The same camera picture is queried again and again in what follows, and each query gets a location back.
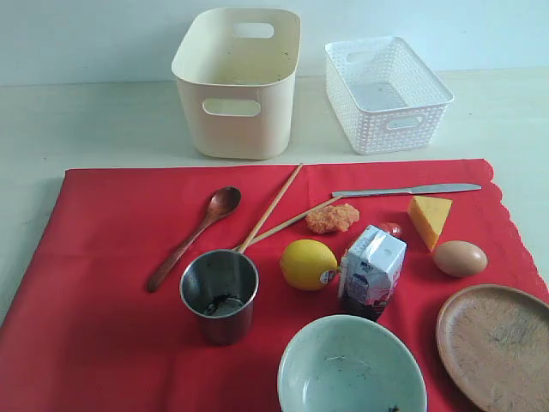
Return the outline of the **orange fried food piece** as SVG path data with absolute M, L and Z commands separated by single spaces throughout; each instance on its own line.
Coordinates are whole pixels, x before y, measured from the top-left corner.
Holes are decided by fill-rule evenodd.
M 346 232 L 360 218 L 359 211 L 354 206 L 345 203 L 328 205 L 310 212 L 305 217 L 307 227 L 317 234 Z

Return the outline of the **yellow lemon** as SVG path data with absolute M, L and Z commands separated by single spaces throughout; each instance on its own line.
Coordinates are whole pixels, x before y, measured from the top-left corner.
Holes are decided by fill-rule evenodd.
M 322 242 L 299 239 L 290 243 L 280 259 L 286 282 L 302 291 L 318 291 L 335 277 L 338 262 L 335 254 Z

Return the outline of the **small milk carton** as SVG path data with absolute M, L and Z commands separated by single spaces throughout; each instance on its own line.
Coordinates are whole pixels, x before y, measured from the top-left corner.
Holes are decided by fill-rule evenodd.
M 341 258 L 338 300 L 342 309 L 376 322 L 395 291 L 406 251 L 402 240 L 368 226 Z

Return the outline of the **yellow cheese wedge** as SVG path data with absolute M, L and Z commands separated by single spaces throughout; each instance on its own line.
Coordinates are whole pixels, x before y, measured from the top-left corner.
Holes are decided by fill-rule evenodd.
M 433 251 L 443 231 L 453 201 L 440 197 L 413 196 L 407 215 L 429 251 Z

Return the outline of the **brown egg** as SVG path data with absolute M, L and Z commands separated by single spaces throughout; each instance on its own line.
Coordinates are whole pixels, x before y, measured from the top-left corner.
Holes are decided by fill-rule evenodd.
M 446 275 L 469 277 L 486 269 L 488 257 L 477 245 L 451 240 L 439 245 L 433 252 L 435 265 Z

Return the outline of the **wooden chopstick steep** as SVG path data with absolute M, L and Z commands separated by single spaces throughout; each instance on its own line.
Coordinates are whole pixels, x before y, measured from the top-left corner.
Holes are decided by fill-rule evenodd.
M 265 210 L 265 212 L 262 214 L 259 221 L 256 223 L 256 225 L 252 228 L 248 236 L 246 237 L 245 241 L 235 249 L 235 251 L 244 254 L 244 251 L 246 248 L 250 245 L 251 241 L 255 238 L 259 230 L 262 228 L 265 221 L 269 218 L 279 201 L 282 199 L 284 194 L 287 192 L 288 188 L 291 186 L 293 181 L 297 178 L 300 170 L 303 167 L 303 163 L 300 163 L 297 165 L 293 173 L 290 175 L 290 177 L 287 179 L 286 183 L 281 187 L 280 191 L 275 196 L 274 200 L 271 202 L 271 204 L 268 206 L 268 208 Z

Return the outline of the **brown wooden spoon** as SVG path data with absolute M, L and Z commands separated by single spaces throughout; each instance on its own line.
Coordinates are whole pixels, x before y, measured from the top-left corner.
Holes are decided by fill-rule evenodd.
M 149 293 L 156 292 L 169 275 L 172 268 L 189 249 L 193 242 L 208 227 L 233 213 L 239 206 L 241 198 L 241 191 L 234 186 L 225 186 L 217 190 L 210 198 L 205 209 L 205 215 L 200 224 L 196 227 L 194 232 L 189 235 L 148 278 L 146 290 Z

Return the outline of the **wooden chopstick flat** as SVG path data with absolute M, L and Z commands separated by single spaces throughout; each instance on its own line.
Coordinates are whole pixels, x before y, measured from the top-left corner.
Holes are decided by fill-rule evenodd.
M 282 222 L 281 224 L 275 226 L 275 227 L 272 227 L 271 229 L 267 230 L 267 231 L 264 231 L 258 235 L 256 235 L 252 241 L 250 242 L 250 245 L 254 245 L 255 243 L 263 240 L 263 239 L 266 239 L 267 237 L 275 234 L 275 233 L 278 233 L 279 231 L 291 226 L 292 224 L 304 219 L 309 213 L 313 212 L 313 211 L 316 211 L 316 210 L 319 210 L 319 209 L 322 209 L 338 200 L 341 200 L 342 199 L 342 196 L 338 196 L 338 197 L 333 197 L 333 198 L 330 198 L 329 200 L 323 202 L 323 203 L 319 203 L 317 206 L 311 208 L 311 209 L 307 209 L 306 211 L 300 213 L 299 215 L 295 215 L 294 217 L 292 217 L 291 219 L 287 220 L 287 221 L 284 221 Z

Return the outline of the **stainless steel cup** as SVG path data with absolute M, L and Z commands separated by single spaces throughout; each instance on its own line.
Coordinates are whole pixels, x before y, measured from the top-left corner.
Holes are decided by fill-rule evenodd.
M 218 249 L 195 258 L 181 276 L 179 292 L 201 333 L 226 346 L 250 331 L 259 273 L 243 253 Z

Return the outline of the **red cherry tomato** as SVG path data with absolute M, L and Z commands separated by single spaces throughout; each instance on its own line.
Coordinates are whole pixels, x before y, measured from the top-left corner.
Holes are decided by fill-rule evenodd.
M 384 222 L 380 223 L 378 227 L 383 230 L 385 233 L 390 234 L 391 236 L 400 239 L 402 236 L 402 228 L 400 225 L 394 222 Z

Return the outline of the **cream plastic bin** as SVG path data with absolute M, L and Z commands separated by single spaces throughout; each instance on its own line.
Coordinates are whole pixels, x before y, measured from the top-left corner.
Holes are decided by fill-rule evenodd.
M 280 155 L 291 135 L 301 20 L 284 9 L 208 9 L 172 60 L 196 149 L 218 158 Z

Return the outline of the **red tablecloth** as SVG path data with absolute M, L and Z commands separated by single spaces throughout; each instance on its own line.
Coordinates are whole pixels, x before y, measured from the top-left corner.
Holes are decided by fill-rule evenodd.
M 292 336 L 339 310 L 335 284 L 316 293 L 289 287 L 284 248 L 308 236 L 304 224 L 251 246 L 260 284 L 253 325 L 241 342 L 205 341 L 179 297 L 182 271 L 198 255 L 248 235 L 293 166 L 72 169 L 1 328 L 4 411 L 276 411 L 276 375 Z M 443 274 L 407 216 L 408 197 L 356 198 L 360 222 L 324 238 L 341 254 L 365 226 L 403 230 L 405 263 L 380 321 L 412 351 L 432 411 L 471 411 L 437 353 L 441 305 L 461 288 L 497 283 L 548 297 L 529 251 L 502 205 L 484 160 L 310 165 L 268 219 L 277 225 L 333 191 L 475 183 L 455 193 L 442 240 L 465 240 L 489 258 L 468 279 Z M 241 191 L 228 217 L 208 227 L 154 293 L 148 278 L 202 221 L 222 187 Z

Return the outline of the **white perforated plastic basket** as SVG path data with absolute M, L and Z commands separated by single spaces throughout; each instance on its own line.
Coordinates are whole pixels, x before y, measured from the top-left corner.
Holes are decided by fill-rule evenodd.
M 360 155 L 423 148 L 454 95 L 401 37 L 328 43 L 326 93 Z

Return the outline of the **pale green ceramic bowl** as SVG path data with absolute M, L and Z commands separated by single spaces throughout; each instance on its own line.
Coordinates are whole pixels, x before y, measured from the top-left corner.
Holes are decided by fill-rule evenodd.
M 277 375 L 284 411 L 426 411 L 418 362 L 380 324 L 351 315 L 319 318 L 287 344 Z

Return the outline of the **brown wooden plate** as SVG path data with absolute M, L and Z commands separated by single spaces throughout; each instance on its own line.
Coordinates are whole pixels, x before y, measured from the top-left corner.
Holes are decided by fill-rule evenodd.
M 479 409 L 548 409 L 543 300 L 496 284 L 464 288 L 444 302 L 435 335 L 448 375 Z

